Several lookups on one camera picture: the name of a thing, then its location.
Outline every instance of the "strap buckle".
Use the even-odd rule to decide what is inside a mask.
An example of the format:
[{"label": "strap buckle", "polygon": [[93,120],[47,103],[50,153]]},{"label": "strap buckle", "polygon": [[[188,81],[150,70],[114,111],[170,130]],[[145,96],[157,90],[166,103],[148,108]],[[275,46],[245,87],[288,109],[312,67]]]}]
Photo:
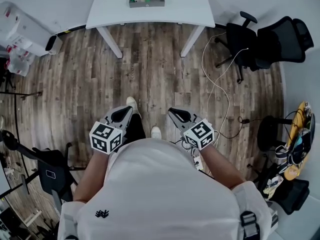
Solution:
[{"label": "strap buckle", "polygon": [[244,230],[244,240],[259,240],[260,227],[257,224],[257,217],[251,211],[245,211],[240,215],[241,226]]}]

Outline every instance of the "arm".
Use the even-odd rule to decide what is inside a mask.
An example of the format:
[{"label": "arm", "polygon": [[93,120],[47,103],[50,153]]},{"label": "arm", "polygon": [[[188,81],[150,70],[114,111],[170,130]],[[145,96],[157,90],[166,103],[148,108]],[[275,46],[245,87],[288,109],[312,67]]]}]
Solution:
[{"label": "arm", "polygon": [[232,190],[246,181],[240,171],[212,145],[207,146],[200,153],[217,182]]},{"label": "arm", "polygon": [[240,11],[240,16],[245,18],[245,22],[243,23],[243,27],[247,27],[250,22],[258,23],[257,19],[250,15],[249,13],[246,13],[244,11]]},{"label": "arm", "polygon": [[73,201],[87,203],[99,192],[104,185],[108,161],[108,155],[94,151],[84,176],[74,192]]}]

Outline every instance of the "white cube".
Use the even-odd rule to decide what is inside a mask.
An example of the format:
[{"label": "white cube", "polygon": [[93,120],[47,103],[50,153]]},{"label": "white cube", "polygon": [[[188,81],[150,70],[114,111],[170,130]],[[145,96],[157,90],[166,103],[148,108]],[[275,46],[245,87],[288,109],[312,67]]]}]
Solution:
[{"label": "white cube", "polygon": [[108,124],[95,122],[90,131],[91,147],[102,153],[110,155],[123,142],[123,131]]},{"label": "white cube", "polygon": [[183,135],[186,142],[199,150],[204,149],[215,140],[212,124],[206,119],[186,130]]}]

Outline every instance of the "white cable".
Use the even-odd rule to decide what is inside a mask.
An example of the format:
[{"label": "white cable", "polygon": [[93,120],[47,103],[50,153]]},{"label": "white cable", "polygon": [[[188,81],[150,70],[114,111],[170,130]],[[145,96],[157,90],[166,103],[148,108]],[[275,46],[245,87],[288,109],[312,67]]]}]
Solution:
[{"label": "white cable", "polygon": [[28,186],[31,187],[31,189],[32,189],[35,193],[37,193],[40,197],[46,199],[46,200],[52,205],[52,207],[53,207],[54,209],[56,209],[56,207],[53,205],[53,203],[52,203],[48,198],[46,198],[44,195],[42,195],[42,194],[40,194],[38,191],[36,191],[36,189],[34,188],[34,186],[32,186],[32,184],[29,184]]},{"label": "white cable", "polygon": [[205,56],[205,51],[206,51],[206,48],[207,48],[207,46],[209,45],[209,43],[210,43],[210,41],[211,41],[212,38],[217,37],[217,36],[221,36],[221,35],[223,35],[223,34],[225,34],[225,33],[218,34],[218,35],[214,35],[214,36],[212,36],[212,37],[209,39],[208,43],[207,43],[206,46],[204,47],[204,50],[203,50],[203,53],[202,53],[202,61],[201,61],[201,66],[202,66],[202,71],[203,71],[203,73],[205,74],[206,78],[207,78],[211,83],[213,83],[213,87],[212,87],[212,90],[211,90],[210,95],[209,95],[209,97],[208,97],[207,104],[206,104],[207,117],[208,117],[208,114],[209,114],[209,100],[210,100],[210,97],[211,97],[211,95],[212,95],[212,93],[213,93],[213,91],[214,91],[214,89],[215,89],[215,86],[217,86],[218,88],[220,88],[220,89],[224,92],[224,94],[225,94],[225,96],[226,96],[226,98],[227,98],[227,100],[228,100],[228,108],[227,108],[227,111],[226,111],[225,116],[224,116],[224,119],[223,119],[223,121],[222,121],[220,130],[218,131],[218,136],[217,136],[217,138],[216,138],[216,141],[215,141],[214,144],[213,144],[215,147],[218,146],[218,141],[219,141],[219,137],[220,137],[220,132],[221,132],[222,127],[224,126],[224,123],[225,123],[225,121],[226,121],[226,119],[227,119],[227,116],[228,116],[228,113],[229,113],[229,108],[230,108],[230,100],[229,100],[229,96],[228,96],[227,92],[226,92],[221,86],[217,85],[216,82],[217,82],[222,76],[224,76],[224,75],[227,73],[228,69],[231,67],[232,63],[235,61],[235,59],[236,59],[236,57],[238,56],[238,54],[241,53],[242,51],[245,51],[245,50],[248,50],[248,49],[249,49],[249,48],[246,48],[246,49],[240,50],[240,51],[235,55],[235,57],[233,58],[233,60],[231,61],[230,65],[227,67],[227,69],[222,73],[222,75],[220,75],[220,76],[215,80],[215,82],[212,81],[212,80],[209,78],[209,76],[207,75],[207,73],[206,73],[206,71],[205,71],[205,68],[204,68],[204,56]]}]

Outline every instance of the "desk leg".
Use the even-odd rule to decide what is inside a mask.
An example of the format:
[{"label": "desk leg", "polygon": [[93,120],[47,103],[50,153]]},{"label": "desk leg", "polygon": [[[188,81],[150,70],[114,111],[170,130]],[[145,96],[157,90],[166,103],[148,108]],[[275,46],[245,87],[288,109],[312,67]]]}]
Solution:
[{"label": "desk leg", "polygon": [[121,59],[123,57],[123,54],[121,50],[119,49],[116,41],[113,39],[112,35],[110,34],[109,30],[106,26],[101,26],[96,28],[100,35],[103,37],[103,39],[106,41],[106,43],[110,46],[111,50],[114,52],[114,54]]},{"label": "desk leg", "polygon": [[185,46],[182,49],[182,52],[180,54],[181,57],[186,57],[188,52],[190,51],[191,47],[195,44],[198,37],[202,33],[202,31],[205,29],[205,26],[194,26],[194,29],[191,33],[191,35],[188,38],[188,41],[186,41]]}]

